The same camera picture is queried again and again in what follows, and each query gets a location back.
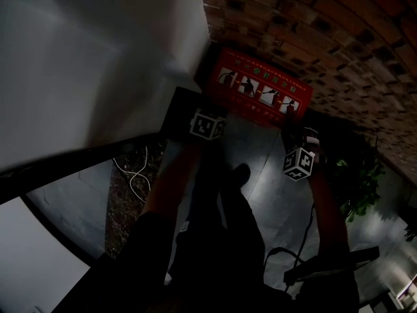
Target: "red poster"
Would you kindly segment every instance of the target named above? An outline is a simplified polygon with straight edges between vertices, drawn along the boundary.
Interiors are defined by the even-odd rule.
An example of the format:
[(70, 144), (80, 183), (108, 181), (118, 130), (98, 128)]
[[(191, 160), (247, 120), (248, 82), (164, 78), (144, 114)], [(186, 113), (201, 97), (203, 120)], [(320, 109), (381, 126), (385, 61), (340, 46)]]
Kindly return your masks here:
[(295, 121), (303, 117), (313, 88), (258, 59), (224, 48), (205, 93), (257, 123), (282, 127), (288, 117)]

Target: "shoe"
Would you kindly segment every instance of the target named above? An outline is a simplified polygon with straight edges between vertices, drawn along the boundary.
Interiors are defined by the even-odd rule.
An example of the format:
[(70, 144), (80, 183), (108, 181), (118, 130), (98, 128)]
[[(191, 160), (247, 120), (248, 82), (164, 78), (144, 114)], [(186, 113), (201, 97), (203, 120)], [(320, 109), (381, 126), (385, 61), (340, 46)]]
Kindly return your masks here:
[(250, 169), (247, 164), (240, 164), (231, 172), (231, 182), (233, 185), (242, 188), (250, 178)]

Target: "floor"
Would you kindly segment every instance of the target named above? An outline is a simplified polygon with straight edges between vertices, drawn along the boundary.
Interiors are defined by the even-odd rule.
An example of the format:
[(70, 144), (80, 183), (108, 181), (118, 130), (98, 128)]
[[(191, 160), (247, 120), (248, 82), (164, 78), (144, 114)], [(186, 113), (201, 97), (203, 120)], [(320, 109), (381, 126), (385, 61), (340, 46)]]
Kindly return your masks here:
[[(253, 210), (266, 250), (282, 246), (296, 252), (308, 224), (313, 198), (307, 181), (296, 183), (282, 174), (285, 151), (279, 131), (273, 128), (262, 128), (241, 117), (229, 115), (223, 144), (227, 159), (232, 166), (245, 162), (252, 171), (250, 180), (243, 187), (242, 193)], [(167, 166), (180, 148), (179, 144), (168, 143), (160, 170)], [(74, 236), (70, 237), (76, 243), (77, 240), (81, 242), (81, 247), (86, 250), (88, 249), (86, 246), (91, 246), (92, 250), (97, 251), (96, 248), (104, 242), (106, 218), (103, 213), (107, 208), (105, 195), (106, 189), (108, 193), (111, 163), (101, 165), (108, 166), (105, 170), (108, 176), (106, 179), (100, 179), (100, 188), (98, 188), (98, 181), (95, 183), (88, 181), (90, 192), (76, 190), (77, 194), (72, 195), (70, 200), (61, 200), (60, 196), (63, 198), (69, 196), (67, 188), (61, 191), (69, 183), (60, 185), (57, 181), (51, 183), (51, 187), (48, 185), (38, 189), (32, 195), (32, 197), (37, 196), (38, 206), (47, 216), (57, 220), (56, 224), (63, 228), (64, 233), (67, 233), (65, 231), (68, 228), (63, 219), (76, 228), (72, 230), (71, 235), (76, 234), (79, 237), (75, 239)], [(78, 185), (77, 175), (74, 175), (75, 180), (72, 180), (71, 184)], [(190, 180), (180, 205), (177, 231), (188, 212), (193, 180)], [(46, 199), (42, 199), (42, 191), (46, 193)], [(91, 200), (87, 197), (92, 191), (96, 193), (100, 191), (100, 200)], [(356, 217), (353, 223), (348, 224), (352, 250), (378, 245), (381, 252), (381, 257), (377, 261), (363, 267), (355, 274), (361, 301), (374, 298), (386, 288), (397, 294), (417, 273), (417, 240), (414, 240), (412, 244), (405, 242), (406, 225), (396, 215), (397, 206), (407, 199), (411, 192), (408, 184), (387, 168), (386, 175), (380, 181), (379, 194), (382, 198), (379, 204), (368, 211), (366, 216)], [(54, 206), (51, 206), (48, 196), (53, 196)], [(94, 228), (91, 237), (85, 233), (86, 222), (94, 224), (91, 228)], [(318, 246), (319, 237), (314, 220), (301, 258), (306, 260), (316, 255)], [(287, 254), (272, 256), (266, 268), (265, 283), (274, 288), (284, 289), (283, 274), (292, 265), (293, 258)], [(296, 284), (289, 289), (289, 293), (296, 294), (299, 287), (300, 285)]]

